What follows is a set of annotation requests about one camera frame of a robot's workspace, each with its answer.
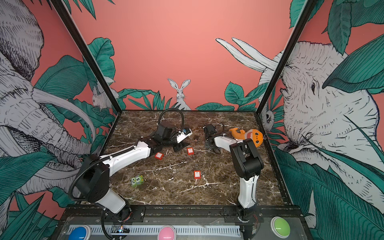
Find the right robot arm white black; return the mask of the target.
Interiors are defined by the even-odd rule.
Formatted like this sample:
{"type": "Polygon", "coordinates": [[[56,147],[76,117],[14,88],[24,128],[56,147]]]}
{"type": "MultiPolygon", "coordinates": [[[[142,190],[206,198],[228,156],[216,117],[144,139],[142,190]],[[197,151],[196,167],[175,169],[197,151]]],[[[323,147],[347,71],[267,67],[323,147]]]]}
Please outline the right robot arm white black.
{"type": "Polygon", "coordinates": [[[230,129],[229,137],[219,133],[214,125],[203,126],[205,133],[205,147],[219,154],[221,149],[231,153],[235,172],[240,178],[240,193],[237,203],[237,216],[246,222],[256,214],[257,181],[264,168],[264,162],[258,147],[264,141],[263,134],[251,129],[244,131],[238,128],[230,129]]]}

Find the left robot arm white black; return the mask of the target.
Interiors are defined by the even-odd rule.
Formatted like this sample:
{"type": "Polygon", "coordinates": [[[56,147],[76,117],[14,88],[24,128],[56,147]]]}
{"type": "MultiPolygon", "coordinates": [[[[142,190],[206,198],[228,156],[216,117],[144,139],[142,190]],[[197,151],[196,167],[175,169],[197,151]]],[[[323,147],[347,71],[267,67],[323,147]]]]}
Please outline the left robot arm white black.
{"type": "Polygon", "coordinates": [[[185,140],[192,135],[192,131],[185,127],[183,112],[176,108],[169,110],[180,114],[179,130],[163,125],[162,116],[159,116],[157,130],[145,138],[138,139],[133,146],[101,157],[88,156],[70,185],[69,198],[75,202],[87,201],[96,204],[113,214],[119,222],[129,220],[132,215],[130,204],[110,188],[110,177],[137,161],[155,156],[164,147],[172,147],[174,152],[178,152],[188,146],[185,140]]]}

